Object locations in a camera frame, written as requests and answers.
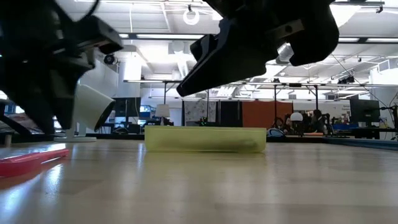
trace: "desk lamp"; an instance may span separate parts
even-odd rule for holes
[[[72,128],[65,131],[65,137],[56,137],[57,142],[93,142],[96,138],[86,137],[86,128],[97,131],[114,108],[115,100],[96,91],[88,85],[77,84],[73,107]],[[76,122],[79,135],[75,136]]]
[[[170,117],[169,105],[157,105],[155,116],[162,119],[160,125],[164,126],[164,118]]]

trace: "table surface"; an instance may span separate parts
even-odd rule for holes
[[[69,159],[0,180],[0,223],[397,223],[398,153],[269,143],[266,154],[154,153],[143,142],[67,147]]]

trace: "red object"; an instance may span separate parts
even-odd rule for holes
[[[0,177],[14,177],[26,174],[40,167],[41,163],[69,155],[68,149],[48,152],[34,152],[22,156],[0,159]]]

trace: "ceiling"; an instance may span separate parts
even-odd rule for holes
[[[199,12],[197,24],[192,26],[184,22],[183,14],[187,10],[187,2],[187,0],[107,0],[100,4],[95,15],[120,33],[217,34],[219,31],[218,20],[213,19],[217,14],[213,14],[212,8],[201,1],[192,1],[192,9]],[[378,7],[358,8],[353,16],[348,21],[344,21],[345,24],[340,27],[340,36],[398,37],[398,26],[396,25],[398,4],[390,5],[390,2],[395,1],[386,1],[387,5],[384,6],[384,11],[380,14],[376,14]],[[58,3],[74,20],[78,20],[89,10],[93,1],[58,0]],[[188,13],[188,18],[192,19],[193,15],[190,14],[193,13]],[[188,69],[194,66],[196,61],[192,55],[185,54],[181,58],[181,56],[169,53],[171,42],[171,40],[124,40],[125,46],[135,45],[144,58],[142,75],[146,79],[160,77],[159,75],[164,75],[164,77],[171,75],[173,71],[181,69],[181,62]],[[119,52],[116,56],[123,59],[130,54],[127,48],[127,51]],[[300,67],[286,66],[281,70],[277,67],[278,65],[273,65],[270,62],[269,65],[266,65],[267,69],[278,72],[259,78],[263,78],[261,81],[267,81],[266,78],[270,80],[276,75],[287,82],[329,82],[331,77],[336,80],[335,78],[338,79],[341,76],[339,74],[343,75],[346,69],[353,69],[356,79],[359,82],[366,82],[371,67],[385,61],[388,57],[398,57],[398,44],[340,44],[333,55],[323,62]]]

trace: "black cable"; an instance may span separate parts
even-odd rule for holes
[[[98,5],[100,4],[100,0],[95,0],[94,4],[92,5],[91,9],[83,16],[80,21],[89,18],[93,15],[93,13],[97,10]]]
[[[397,97],[397,95],[398,95],[398,92],[394,95],[394,97],[392,97],[392,100],[388,104],[388,107],[391,107],[391,103],[394,101],[394,99]]]

